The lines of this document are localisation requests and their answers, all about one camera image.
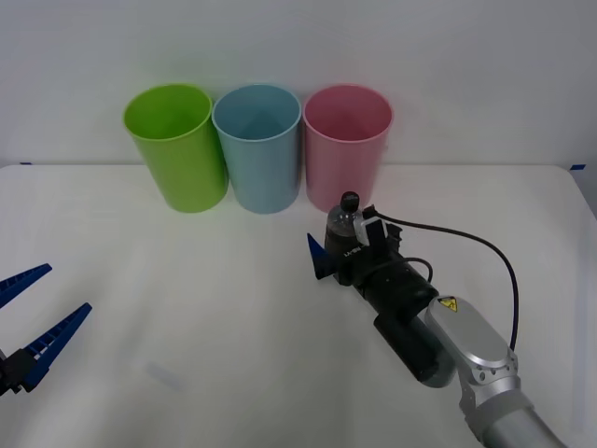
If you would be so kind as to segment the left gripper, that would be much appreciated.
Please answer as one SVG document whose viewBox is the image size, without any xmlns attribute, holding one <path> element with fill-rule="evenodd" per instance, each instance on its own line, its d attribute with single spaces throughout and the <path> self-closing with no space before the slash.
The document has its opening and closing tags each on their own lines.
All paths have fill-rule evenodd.
<svg viewBox="0 0 597 448">
<path fill-rule="evenodd" d="M 52 270 L 48 264 L 13 275 L 0 281 L 0 308 Z M 49 372 L 51 364 L 74 336 L 92 307 L 84 303 L 73 313 L 43 333 L 24 348 L 7 357 L 1 352 L 0 396 L 8 390 L 19 393 L 34 390 Z"/>
</svg>

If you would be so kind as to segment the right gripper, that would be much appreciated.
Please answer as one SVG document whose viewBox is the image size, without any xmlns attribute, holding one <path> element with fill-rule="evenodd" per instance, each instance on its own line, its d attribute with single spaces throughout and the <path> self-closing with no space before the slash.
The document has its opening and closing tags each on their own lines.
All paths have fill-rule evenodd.
<svg viewBox="0 0 597 448">
<path fill-rule="evenodd" d="M 328 224 L 322 245 L 308 233 L 316 279 L 333 277 L 343 286 L 361 285 L 370 275 L 402 259 L 401 232 L 397 225 L 385 222 L 360 222 L 352 231 Z"/>
</svg>

